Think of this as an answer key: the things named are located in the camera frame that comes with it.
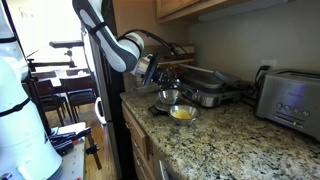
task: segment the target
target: refrigerator handle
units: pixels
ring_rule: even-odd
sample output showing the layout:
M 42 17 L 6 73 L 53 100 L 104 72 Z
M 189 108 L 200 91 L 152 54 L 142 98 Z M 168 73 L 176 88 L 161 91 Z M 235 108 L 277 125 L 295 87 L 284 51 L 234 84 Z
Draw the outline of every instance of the refrigerator handle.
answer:
M 98 120 L 100 121 L 101 125 L 105 126 L 107 125 L 107 121 L 103 115 L 101 115 L 99 111 L 99 103 L 101 103 L 101 98 L 97 97 L 96 102 L 94 103 L 94 111 L 96 113 L 96 116 L 98 117 Z

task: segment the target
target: granite countertop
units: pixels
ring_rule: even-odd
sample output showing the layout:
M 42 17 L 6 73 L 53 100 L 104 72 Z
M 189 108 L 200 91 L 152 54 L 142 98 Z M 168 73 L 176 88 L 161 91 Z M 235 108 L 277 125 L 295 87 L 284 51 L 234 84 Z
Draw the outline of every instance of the granite countertop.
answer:
M 181 179 L 320 179 L 317 142 L 257 119 L 244 103 L 193 104 L 201 116 L 187 127 L 166 115 L 152 116 L 148 108 L 157 101 L 156 93 L 123 93 L 121 98 Z

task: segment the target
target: window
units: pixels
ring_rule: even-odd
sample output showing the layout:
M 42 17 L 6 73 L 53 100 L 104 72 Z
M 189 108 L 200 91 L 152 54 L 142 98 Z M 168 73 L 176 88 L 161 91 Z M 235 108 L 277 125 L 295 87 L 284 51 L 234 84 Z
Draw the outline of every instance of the window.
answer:
M 72 0 L 7 0 L 26 56 L 34 62 L 69 61 L 67 48 L 53 48 L 50 41 L 81 40 L 81 23 Z M 86 67 L 83 47 L 74 47 L 76 66 Z M 57 70 L 66 67 L 46 67 Z

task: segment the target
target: bowl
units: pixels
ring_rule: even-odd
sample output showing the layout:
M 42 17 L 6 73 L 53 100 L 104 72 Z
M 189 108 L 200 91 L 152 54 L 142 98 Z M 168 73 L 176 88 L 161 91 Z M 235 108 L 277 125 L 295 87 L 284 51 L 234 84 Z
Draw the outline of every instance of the bowl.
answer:
M 169 116 L 175 124 L 189 126 L 200 116 L 200 111 L 188 105 L 175 105 L 170 107 Z
M 174 105 L 181 96 L 181 92 L 176 89 L 163 90 L 158 93 L 158 97 L 163 104 Z

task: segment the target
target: beige wall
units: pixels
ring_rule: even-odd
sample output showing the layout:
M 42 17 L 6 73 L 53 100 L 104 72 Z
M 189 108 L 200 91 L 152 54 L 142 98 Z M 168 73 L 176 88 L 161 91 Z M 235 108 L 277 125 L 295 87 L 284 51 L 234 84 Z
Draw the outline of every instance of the beige wall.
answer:
M 188 27 L 183 25 L 160 25 L 156 22 L 155 0 L 113 1 L 117 33 L 122 35 L 131 29 L 147 30 L 167 42 L 186 44 Z M 142 36 L 146 45 L 159 45 L 151 38 Z
M 295 0 L 190 28 L 197 66 L 252 81 L 261 60 L 320 71 L 320 1 Z

